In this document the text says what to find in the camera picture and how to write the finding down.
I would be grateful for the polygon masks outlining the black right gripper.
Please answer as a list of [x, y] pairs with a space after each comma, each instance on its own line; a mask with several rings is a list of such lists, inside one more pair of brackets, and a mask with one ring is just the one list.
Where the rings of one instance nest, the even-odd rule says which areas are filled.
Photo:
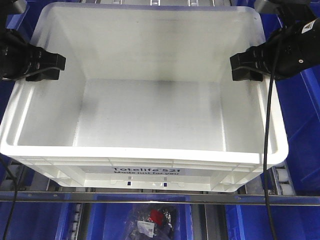
[[[320, 64], [320, 19], [297, 22], [281, 31], [274, 32], [268, 41], [250, 47], [249, 52], [237, 53], [230, 57], [232, 80], [262, 82], [263, 75], [270, 75], [274, 65], [277, 45], [282, 40], [275, 66], [274, 78], [283, 80], [301, 71]], [[254, 63], [262, 73], [248, 70]]]

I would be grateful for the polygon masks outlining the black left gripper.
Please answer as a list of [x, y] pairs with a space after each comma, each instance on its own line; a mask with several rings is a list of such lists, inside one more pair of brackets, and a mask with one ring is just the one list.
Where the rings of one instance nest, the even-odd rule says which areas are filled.
[[[44, 57], [44, 72], [40, 61]], [[66, 58], [58, 53], [48, 52], [25, 41], [15, 29], [6, 28], [0, 33], [0, 79], [17, 81], [25, 78], [27, 82], [58, 80], [64, 71]]]

